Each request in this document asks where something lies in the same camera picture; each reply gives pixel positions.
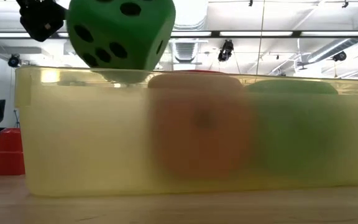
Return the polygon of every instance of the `fluorescent light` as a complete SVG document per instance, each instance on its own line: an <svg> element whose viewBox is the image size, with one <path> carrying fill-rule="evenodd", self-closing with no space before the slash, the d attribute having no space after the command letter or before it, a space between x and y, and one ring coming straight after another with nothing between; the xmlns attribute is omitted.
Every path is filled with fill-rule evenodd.
<svg viewBox="0 0 358 224"><path fill-rule="evenodd" d="M231 37L268 37L268 36L291 36L291 31L222 31L221 36L231 36Z"/></svg>
<svg viewBox="0 0 358 224"><path fill-rule="evenodd" d="M222 31L221 36L260 36L260 31Z"/></svg>
<svg viewBox="0 0 358 224"><path fill-rule="evenodd" d="M30 35L25 32L0 32L0 38L28 38Z"/></svg>
<svg viewBox="0 0 358 224"><path fill-rule="evenodd" d="M292 31L278 31L278 32L274 32L274 31L263 31L262 32L262 36L291 36L292 35Z"/></svg>
<svg viewBox="0 0 358 224"><path fill-rule="evenodd" d="M172 36L174 37L207 37L210 36L210 31L173 31Z"/></svg>
<svg viewBox="0 0 358 224"><path fill-rule="evenodd" d="M68 38L68 33L67 33L67 32L59 32L59 33L57 33L57 35L58 35L59 37Z"/></svg>
<svg viewBox="0 0 358 224"><path fill-rule="evenodd" d="M358 31L328 31L328 32L313 32L313 31L304 31L301 33L301 36L352 36L358 35Z"/></svg>

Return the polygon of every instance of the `black dot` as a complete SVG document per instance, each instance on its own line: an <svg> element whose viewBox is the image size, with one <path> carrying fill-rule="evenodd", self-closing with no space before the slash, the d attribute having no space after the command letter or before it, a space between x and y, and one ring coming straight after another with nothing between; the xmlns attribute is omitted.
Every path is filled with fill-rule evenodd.
<svg viewBox="0 0 358 224"><path fill-rule="evenodd" d="M161 40L161 43L160 43L160 45L159 45L158 48L157 48L157 54L160 53L160 50L161 50L161 47L162 47L162 43L163 43L163 42L164 42L164 41Z"/></svg>
<svg viewBox="0 0 358 224"><path fill-rule="evenodd" d="M127 2L121 4L120 10L125 16L138 16L142 9L136 3Z"/></svg>
<svg viewBox="0 0 358 224"><path fill-rule="evenodd" d="M98 56L100 60L106 63L110 62L111 56L104 49L97 48L95 52L96 52L96 56Z"/></svg>
<svg viewBox="0 0 358 224"><path fill-rule="evenodd" d="M98 62L96 61L96 58L94 58L90 54L84 54L83 58L84 58L84 61L91 67L95 67L95 66L99 65Z"/></svg>
<svg viewBox="0 0 358 224"><path fill-rule="evenodd" d="M112 53L114 53L115 56L117 56L119 58L127 58L128 57L128 53L125 50L125 48L121 44L118 44L116 42L113 42L110 44L110 50Z"/></svg>
<svg viewBox="0 0 358 224"><path fill-rule="evenodd" d="M85 28L81 25L75 25L74 30L81 39L83 39L89 43L93 42L93 37L87 28Z"/></svg>

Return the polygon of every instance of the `security camera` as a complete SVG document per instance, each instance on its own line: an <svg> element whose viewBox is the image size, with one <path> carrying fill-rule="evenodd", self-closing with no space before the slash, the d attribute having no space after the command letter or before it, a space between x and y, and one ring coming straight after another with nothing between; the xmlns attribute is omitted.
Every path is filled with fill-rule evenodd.
<svg viewBox="0 0 358 224"><path fill-rule="evenodd" d="M337 61L344 61L346 59L346 54L345 52L339 52L338 54L334 55L333 57L333 60L334 62L337 62Z"/></svg>
<svg viewBox="0 0 358 224"><path fill-rule="evenodd" d="M12 67L12 68L17 68L21 66L21 60L20 60L20 55L18 54L12 54L12 56L10 57L10 59L7 61L7 64Z"/></svg>
<svg viewBox="0 0 358 224"><path fill-rule="evenodd" d="M218 55L218 60L220 62L225 62L229 60L229 58L231 57L231 52L233 50L234 50L233 42L231 40L225 40L221 48L221 51Z"/></svg>

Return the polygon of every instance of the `yellow plastic container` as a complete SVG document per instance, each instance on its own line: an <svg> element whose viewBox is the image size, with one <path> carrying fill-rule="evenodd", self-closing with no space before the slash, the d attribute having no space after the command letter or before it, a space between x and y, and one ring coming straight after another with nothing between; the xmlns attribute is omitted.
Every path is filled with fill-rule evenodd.
<svg viewBox="0 0 358 224"><path fill-rule="evenodd" d="M358 185L357 80L16 73L26 181L36 195Z"/></svg>

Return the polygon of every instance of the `wooden table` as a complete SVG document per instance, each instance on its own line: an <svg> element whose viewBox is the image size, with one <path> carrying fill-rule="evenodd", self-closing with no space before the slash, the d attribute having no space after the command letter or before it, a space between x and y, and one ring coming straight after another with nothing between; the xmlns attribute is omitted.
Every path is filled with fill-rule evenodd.
<svg viewBox="0 0 358 224"><path fill-rule="evenodd" d="M40 198L0 177L0 223L358 224L358 187L226 194Z"/></svg>

